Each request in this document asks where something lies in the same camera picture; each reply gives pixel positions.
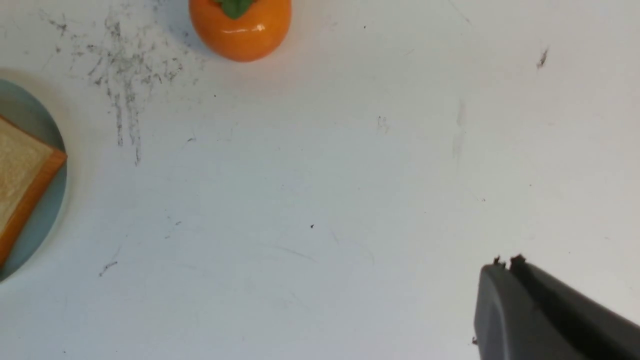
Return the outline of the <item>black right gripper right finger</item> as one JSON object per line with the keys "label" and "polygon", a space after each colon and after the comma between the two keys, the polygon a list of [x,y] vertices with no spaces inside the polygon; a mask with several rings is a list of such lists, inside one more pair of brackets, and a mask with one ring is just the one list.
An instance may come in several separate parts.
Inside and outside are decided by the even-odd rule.
{"label": "black right gripper right finger", "polygon": [[590,299],[519,254],[509,272],[552,328],[588,360],[637,360],[639,326]]}

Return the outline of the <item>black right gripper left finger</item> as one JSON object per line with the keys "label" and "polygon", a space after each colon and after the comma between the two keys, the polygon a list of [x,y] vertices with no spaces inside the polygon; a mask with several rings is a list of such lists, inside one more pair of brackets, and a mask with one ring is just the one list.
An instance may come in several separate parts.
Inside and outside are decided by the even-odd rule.
{"label": "black right gripper left finger", "polygon": [[496,256],[478,278],[473,342],[482,360],[587,360],[534,310],[524,287]]}

